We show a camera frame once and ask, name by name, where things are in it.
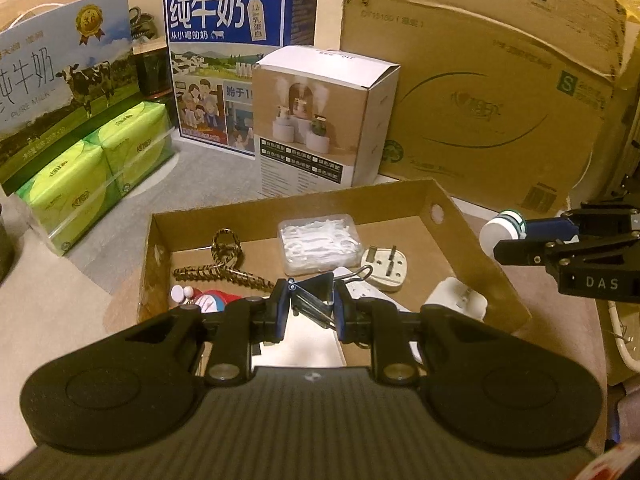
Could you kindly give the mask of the white three-pin plug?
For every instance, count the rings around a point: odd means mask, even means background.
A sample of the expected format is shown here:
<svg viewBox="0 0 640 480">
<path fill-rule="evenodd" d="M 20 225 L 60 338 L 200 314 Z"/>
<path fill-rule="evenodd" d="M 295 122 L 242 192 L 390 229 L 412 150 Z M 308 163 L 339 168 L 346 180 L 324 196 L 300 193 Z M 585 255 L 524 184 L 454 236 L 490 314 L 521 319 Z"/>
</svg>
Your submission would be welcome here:
<svg viewBox="0 0 640 480">
<path fill-rule="evenodd" d="M 361 264 L 371 269 L 366 281 L 383 292 L 397 292 L 407 278 L 407 258 L 396 246 L 369 246 L 361 257 Z"/>
</svg>

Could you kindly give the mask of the shallow cardboard tray box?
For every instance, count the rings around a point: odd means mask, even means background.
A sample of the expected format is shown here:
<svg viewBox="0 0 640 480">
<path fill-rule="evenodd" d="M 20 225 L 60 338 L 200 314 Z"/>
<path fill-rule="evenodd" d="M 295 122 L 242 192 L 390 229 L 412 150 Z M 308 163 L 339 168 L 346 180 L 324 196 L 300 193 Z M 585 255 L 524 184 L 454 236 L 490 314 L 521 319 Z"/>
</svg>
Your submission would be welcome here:
<svg viewBox="0 0 640 480">
<path fill-rule="evenodd" d="M 218 230 L 230 229 L 239 237 L 243 270 L 275 281 L 285 274 L 279 224 L 330 214 L 351 216 L 363 246 L 396 247 L 405 254 L 407 279 L 392 296 L 404 308 L 420 310 L 435 287 L 454 276 L 487 299 L 484 320 L 490 326 L 514 333 L 529 321 L 529 310 L 506 274 L 484 254 L 458 207 L 430 179 L 153 214 L 138 319 L 146 321 L 174 306 L 172 272 L 209 263 Z"/>
</svg>

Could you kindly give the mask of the leopard print hair claw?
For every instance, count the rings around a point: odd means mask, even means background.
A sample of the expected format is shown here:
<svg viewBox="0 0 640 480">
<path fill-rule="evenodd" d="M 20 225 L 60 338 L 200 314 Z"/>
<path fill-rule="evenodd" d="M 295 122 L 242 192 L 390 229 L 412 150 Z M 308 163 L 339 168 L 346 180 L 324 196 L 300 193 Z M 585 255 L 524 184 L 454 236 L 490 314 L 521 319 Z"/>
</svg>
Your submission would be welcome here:
<svg viewBox="0 0 640 480">
<path fill-rule="evenodd" d="M 228 282 L 261 292 L 272 291 L 272 281 L 241 269 L 244 252 L 234 231 L 218 230 L 210 245 L 210 254 L 212 263 L 180 266 L 172 271 L 172 277 L 178 282 Z"/>
</svg>

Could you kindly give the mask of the blue milk carton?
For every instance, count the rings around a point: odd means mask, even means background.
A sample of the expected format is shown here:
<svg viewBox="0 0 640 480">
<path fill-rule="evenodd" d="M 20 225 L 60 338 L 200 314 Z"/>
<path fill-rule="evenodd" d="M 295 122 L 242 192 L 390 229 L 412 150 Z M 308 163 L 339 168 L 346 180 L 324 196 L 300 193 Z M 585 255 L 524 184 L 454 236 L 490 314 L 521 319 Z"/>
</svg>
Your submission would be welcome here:
<svg viewBox="0 0 640 480">
<path fill-rule="evenodd" d="M 252 79 L 274 50 L 311 46 L 318 0 L 163 0 L 180 134 L 252 156 Z"/>
</svg>

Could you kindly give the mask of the clear dental floss pick box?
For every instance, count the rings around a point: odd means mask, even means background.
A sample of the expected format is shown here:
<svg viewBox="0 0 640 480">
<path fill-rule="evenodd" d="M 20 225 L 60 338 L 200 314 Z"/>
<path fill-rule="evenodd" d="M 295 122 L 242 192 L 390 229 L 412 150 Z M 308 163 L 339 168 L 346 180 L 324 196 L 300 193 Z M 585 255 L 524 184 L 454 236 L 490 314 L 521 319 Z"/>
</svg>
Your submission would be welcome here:
<svg viewBox="0 0 640 480">
<path fill-rule="evenodd" d="M 296 276 L 354 266 L 363 246 L 349 214 L 284 220 L 278 224 L 282 266 Z"/>
</svg>

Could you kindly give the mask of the white humidifier product box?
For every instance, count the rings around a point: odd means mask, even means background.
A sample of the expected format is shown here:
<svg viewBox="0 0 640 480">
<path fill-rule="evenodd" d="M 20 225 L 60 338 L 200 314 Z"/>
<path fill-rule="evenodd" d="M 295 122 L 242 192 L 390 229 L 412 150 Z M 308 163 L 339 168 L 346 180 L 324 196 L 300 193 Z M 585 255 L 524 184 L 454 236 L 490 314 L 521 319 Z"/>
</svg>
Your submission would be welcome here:
<svg viewBox="0 0 640 480">
<path fill-rule="evenodd" d="M 253 72 L 260 192 L 292 196 L 368 185 L 378 176 L 399 65 L 287 46 Z"/>
</svg>

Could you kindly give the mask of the Doraemon toy figure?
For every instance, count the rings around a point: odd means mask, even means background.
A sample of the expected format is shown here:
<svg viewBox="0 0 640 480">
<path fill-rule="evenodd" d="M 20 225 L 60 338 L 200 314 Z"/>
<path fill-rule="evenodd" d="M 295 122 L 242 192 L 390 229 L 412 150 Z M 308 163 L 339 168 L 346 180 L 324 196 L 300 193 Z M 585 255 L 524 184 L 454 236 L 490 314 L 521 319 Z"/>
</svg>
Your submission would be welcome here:
<svg viewBox="0 0 640 480">
<path fill-rule="evenodd" d="M 180 307 L 198 307 L 202 313 L 213 313 L 222 312 L 227 304 L 239 300 L 240 296 L 218 289 L 199 290 L 192 286 L 174 285 L 170 299 Z"/>
</svg>

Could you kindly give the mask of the green tissue pack bundle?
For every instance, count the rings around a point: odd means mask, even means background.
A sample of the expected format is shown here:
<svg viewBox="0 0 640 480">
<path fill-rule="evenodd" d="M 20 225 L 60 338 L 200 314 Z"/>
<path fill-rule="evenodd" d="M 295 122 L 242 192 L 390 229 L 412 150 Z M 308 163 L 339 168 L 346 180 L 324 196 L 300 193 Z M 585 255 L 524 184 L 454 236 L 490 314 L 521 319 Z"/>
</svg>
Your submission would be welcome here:
<svg viewBox="0 0 640 480">
<path fill-rule="evenodd" d="M 174 154 L 163 103 L 142 101 L 73 144 L 16 192 L 27 223 L 62 256 Z"/>
</svg>

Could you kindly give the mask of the dark green tin lower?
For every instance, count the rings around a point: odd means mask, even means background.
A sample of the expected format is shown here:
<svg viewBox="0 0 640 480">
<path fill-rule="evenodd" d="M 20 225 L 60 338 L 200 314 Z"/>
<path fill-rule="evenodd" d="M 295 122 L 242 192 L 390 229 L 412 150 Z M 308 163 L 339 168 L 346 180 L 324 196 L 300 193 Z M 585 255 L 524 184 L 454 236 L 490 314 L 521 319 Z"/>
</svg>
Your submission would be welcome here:
<svg viewBox="0 0 640 480">
<path fill-rule="evenodd" d="M 3 281 L 10 273 L 14 259 L 14 244 L 3 221 L 0 221 L 0 281 Z"/>
</svg>

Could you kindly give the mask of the dark jars behind cartons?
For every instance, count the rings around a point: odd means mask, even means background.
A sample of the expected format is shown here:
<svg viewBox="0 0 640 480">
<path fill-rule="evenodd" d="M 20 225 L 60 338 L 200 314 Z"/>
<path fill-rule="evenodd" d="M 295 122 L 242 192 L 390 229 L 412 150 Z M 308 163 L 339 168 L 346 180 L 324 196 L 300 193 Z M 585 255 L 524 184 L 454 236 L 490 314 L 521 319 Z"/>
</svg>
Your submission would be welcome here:
<svg viewBox="0 0 640 480">
<path fill-rule="evenodd" d="M 164 96 L 171 90 L 166 39 L 154 16 L 138 6 L 129 9 L 129 25 L 140 90 L 147 98 Z"/>
</svg>

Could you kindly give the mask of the white two-pin adapter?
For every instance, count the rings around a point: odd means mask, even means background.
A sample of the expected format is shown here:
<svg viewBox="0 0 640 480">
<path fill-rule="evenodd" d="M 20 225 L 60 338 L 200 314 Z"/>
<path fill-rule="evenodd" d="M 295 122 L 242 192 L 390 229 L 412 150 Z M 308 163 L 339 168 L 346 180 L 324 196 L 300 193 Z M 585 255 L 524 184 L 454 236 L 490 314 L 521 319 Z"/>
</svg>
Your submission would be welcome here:
<svg viewBox="0 0 640 480">
<path fill-rule="evenodd" d="M 451 276 L 436 285 L 425 303 L 446 307 L 480 322 L 484 321 L 488 308 L 488 300 L 482 294 Z"/>
</svg>

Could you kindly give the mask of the large brown cardboard box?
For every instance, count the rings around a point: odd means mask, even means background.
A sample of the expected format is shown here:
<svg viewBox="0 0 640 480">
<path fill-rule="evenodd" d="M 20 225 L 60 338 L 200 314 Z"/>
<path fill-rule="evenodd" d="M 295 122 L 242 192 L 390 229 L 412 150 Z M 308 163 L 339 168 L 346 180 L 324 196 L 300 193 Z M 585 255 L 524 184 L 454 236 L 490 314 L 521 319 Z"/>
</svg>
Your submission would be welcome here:
<svg viewBox="0 0 640 480">
<path fill-rule="evenodd" d="M 589 165 L 626 24 L 615 0 L 344 0 L 342 49 L 400 67 L 382 174 L 559 211 Z"/>
</svg>

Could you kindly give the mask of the white remote control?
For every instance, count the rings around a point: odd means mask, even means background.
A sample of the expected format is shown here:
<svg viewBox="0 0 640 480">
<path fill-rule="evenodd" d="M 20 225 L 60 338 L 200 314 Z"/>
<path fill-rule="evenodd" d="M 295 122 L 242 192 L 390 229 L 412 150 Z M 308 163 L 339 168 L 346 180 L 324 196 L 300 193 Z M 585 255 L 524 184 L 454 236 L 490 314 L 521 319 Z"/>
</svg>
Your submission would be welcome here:
<svg viewBox="0 0 640 480">
<path fill-rule="evenodd" d="M 380 292 L 373 285 L 369 284 L 366 281 L 363 281 L 360 278 L 360 276 L 356 276 L 356 278 L 352 280 L 349 277 L 349 275 L 352 274 L 352 272 L 350 272 L 344 266 L 339 266 L 338 268 L 336 268 L 333 271 L 333 274 L 334 274 L 334 278 L 347 278 L 348 283 L 346 284 L 346 287 L 349 290 L 350 296 L 352 296 L 352 298 L 358 299 L 361 297 L 367 297 L 367 298 L 382 299 L 382 300 L 391 302 L 397 308 L 398 311 L 408 312 L 407 308 L 402 306 L 396 300 L 393 300 L 393 298 L 390 298 L 390 296 L 387 296 L 386 294 L 384 294 L 384 292 Z"/>
</svg>

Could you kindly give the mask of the white square tray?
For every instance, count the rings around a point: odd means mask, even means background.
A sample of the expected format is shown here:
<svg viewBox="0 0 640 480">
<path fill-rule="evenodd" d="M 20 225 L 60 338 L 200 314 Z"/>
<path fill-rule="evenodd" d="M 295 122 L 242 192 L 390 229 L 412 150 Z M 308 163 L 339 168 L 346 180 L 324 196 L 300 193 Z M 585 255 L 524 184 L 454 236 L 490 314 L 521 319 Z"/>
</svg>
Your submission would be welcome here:
<svg viewBox="0 0 640 480">
<path fill-rule="evenodd" d="M 342 367 L 346 360 L 333 330 L 322 328 L 302 314 L 288 314 L 281 342 L 261 342 L 252 367 Z"/>
</svg>

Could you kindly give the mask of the green white tape roll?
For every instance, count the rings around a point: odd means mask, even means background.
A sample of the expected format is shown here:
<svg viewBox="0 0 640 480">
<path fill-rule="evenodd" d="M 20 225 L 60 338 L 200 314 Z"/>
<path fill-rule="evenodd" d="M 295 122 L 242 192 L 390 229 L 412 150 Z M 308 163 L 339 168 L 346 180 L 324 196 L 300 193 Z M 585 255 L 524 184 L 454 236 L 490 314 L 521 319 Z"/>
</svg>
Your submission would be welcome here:
<svg viewBox="0 0 640 480">
<path fill-rule="evenodd" d="M 490 219 L 481 229 L 478 240 L 480 248 L 490 258 L 495 258 L 495 248 L 503 240 L 524 240 L 526 237 L 525 219 L 515 210 L 501 211 Z"/>
</svg>

